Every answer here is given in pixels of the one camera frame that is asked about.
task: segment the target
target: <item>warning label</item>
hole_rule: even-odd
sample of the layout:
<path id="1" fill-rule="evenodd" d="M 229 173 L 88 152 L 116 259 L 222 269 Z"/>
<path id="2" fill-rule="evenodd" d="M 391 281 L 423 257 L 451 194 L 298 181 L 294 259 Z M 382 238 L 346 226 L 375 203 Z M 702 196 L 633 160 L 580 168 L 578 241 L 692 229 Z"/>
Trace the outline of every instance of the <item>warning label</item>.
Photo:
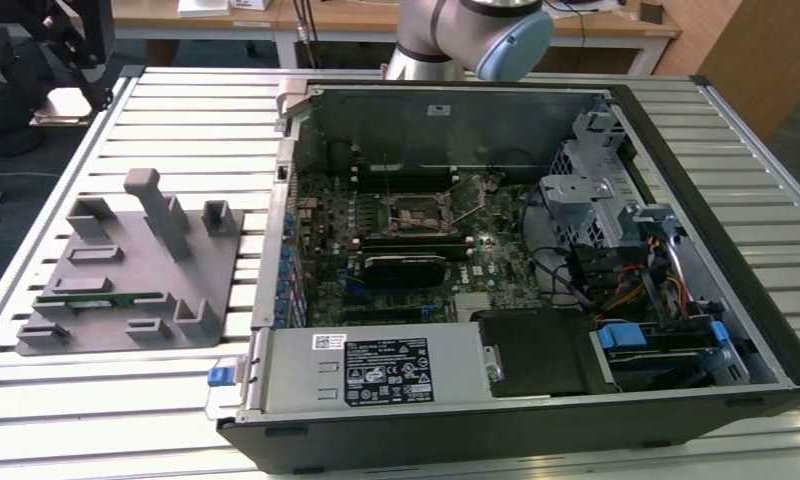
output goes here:
<path id="1" fill-rule="evenodd" d="M 343 400 L 350 407 L 431 402 L 425 338 L 343 344 Z"/>

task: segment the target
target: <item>barcode sticker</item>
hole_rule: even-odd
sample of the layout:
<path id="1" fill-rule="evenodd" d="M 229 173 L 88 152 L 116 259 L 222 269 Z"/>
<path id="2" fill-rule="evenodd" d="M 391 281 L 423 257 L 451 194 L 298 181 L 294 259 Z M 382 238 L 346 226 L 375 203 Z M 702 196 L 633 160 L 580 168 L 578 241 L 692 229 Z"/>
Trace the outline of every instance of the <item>barcode sticker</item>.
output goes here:
<path id="1" fill-rule="evenodd" d="M 271 25 L 269 22 L 231 22 L 234 27 L 254 27 L 254 28 L 269 28 Z"/>
<path id="2" fill-rule="evenodd" d="M 311 348 L 314 350 L 342 350 L 343 343 L 346 342 L 345 333 L 334 334 L 315 334 L 311 341 Z"/>

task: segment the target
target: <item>blue tab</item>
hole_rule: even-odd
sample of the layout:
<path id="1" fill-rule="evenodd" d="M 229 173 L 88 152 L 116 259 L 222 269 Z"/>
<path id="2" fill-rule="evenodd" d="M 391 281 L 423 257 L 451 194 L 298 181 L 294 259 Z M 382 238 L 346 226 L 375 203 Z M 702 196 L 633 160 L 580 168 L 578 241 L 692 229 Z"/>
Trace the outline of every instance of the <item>blue tab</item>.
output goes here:
<path id="1" fill-rule="evenodd" d="M 596 334 L 598 335 L 598 341 L 601 342 L 601 348 L 604 348 L 605 350 L 608 348 L 613 348 L 613 346 L 614 346 L 613 335 L 610 334 L 608 327 L 604 327 L 600 330 L 597 330 Z"/>
<path id="2" fill-rule="evenodd" d="M 229 387 L 235 385 L 234 367 L 213 367 L 207 372 L 207 387 Z"/>
<path id="3" fill-rule="evenodd" d="M 729 339 L 729 332 L 726 332 L 722 322 L 710 322 L 710 331 L 714 332 L 714 338 L 717 339 L 717 342 L 722 343 Z"/>
<path id="4" fill-rule="evenodd" d="M 598 330 L 601 348 L 645 347 L 646 341 L 636 323 L 609 323 Z"/>

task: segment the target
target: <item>metal bracket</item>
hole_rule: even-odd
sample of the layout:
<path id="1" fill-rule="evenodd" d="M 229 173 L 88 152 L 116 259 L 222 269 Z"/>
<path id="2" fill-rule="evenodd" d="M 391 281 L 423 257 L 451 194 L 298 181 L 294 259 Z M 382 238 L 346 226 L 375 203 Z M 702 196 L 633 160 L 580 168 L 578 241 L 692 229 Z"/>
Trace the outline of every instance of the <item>metal bracket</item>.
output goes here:
<path id="1" fill-rule="evenodd" d="M 285 78 L 278 84 L 278 95 L 275 96 L 275 108 L 282 119 L 293 118 L 307 108 L 307 80 L 303 78 Z"/>

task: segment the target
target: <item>power cable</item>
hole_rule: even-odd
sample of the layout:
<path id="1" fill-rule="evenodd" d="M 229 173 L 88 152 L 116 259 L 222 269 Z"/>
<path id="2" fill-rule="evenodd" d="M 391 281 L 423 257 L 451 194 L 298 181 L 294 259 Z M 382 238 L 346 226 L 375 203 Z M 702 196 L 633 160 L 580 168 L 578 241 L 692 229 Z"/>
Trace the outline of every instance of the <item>power cable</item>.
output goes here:
<path id="1" fill-rule="evenodd" d="M 574 7 L 571 7 L 571 5 L 569 5 L 569 3 L 566 3 L 566 2 L 562 2 L 562 5 L 566 8 L 566 9 L 562 9 L 562 8 L 553 6 L 547 0 L 545 0 L 545 5 L 547 5 L 547 7 L 551 10 L 555 10 L 557 12 L 566 12 L 566 13 L 571 12 L 577 15 L 577 22 L 580 23 L 580 26 L 581 26 L 581 46 L 577 49 L 577 56 L 574 58 L 574 72 L 580 73 L 581 56 L 584 54 L 584 46 L 586 45 L 586 29 L 584 28 L 584 13 L 596 13 L 596 12 L 598 12 L 598 9 L 589 8 L 589 9 L 584 9 L 584 10 L 575 10 Z"/>

